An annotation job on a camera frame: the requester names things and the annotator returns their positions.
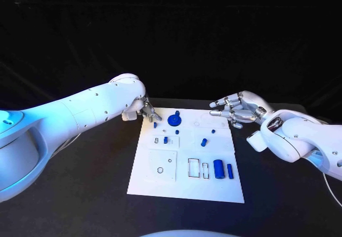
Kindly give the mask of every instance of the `table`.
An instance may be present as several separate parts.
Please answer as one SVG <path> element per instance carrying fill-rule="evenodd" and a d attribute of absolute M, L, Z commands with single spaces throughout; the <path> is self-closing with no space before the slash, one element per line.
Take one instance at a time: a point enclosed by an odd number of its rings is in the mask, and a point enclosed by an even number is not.
<path fill-rule="evenodd" d="M 209 109 L 210 101 L 151 99 L 154 107 Z M 299 105 L 275 109 L 304 112 Z M 113 118 L 87 130 L 51 158 L 33 185 L 0 204 L 0 236 L 135 237 L 197 229 L 242 237 L 340 236 L 342 209 L 320 171 L 288 163 L 230 127 L 245 204 L 126 195 L 141 118 Z M 327 176 L 342 200 L 342 182 Z"/>

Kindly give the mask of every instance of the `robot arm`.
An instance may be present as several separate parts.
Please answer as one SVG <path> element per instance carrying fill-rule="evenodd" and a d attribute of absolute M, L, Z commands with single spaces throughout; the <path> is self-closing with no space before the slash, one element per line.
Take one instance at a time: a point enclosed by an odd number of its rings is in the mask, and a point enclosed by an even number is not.
<path fill-rule="evenodd" d="M 210 107 L 217 105 L 224 105 L 224 110 L 213 110 L 210 115 L 226 117 L 233 127 L 242 128 L 240 122 L 261 125 L 259 131 L 246 138 L 255 151 L 268 148 L 288 162 L 305 158 L 323 173 L 342 180 L 342 125 L 325 125 L 295 111 L 274 111 L 249 91 L 209 104 Z"/>
<path fill-rule="evenodd" d="M 0 111 L 0 202 L 34 182 L 60 144 L 121 114 L 154 113 L 138 77 L 116 76 L 69 97 L 22 111 Z"/>

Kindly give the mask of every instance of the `blue object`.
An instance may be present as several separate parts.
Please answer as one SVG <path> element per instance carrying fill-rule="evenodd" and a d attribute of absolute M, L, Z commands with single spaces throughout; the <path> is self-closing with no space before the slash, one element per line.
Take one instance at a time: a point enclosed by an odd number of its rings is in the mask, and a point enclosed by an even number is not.
<path fill-rule="evenodd" d="M 214 170 L 214 178 L 223 179 L 224 178 L 223 162 L 219 159 L 213 160 L 213 170 Z"/>
<path fill-rule="evenodd" d="M 233 179 L 230 164 L 226 165 L 229 179 Z"/>
<path fill-rule="evenodd" d="M 201 147 L 204 147 L 206 141 L 207 141 L 207 140 L 203 138 L 203 141 L 201 141 L 201 143 L 200 143 L 200 146 L 201 146 Z"/>
<path fill-rule="evenodd" d="M 175 127 L 181 123 L 181 118 L 178 117 L 178 111 L 167 118 L 167 123 L 170 126 Z"/>

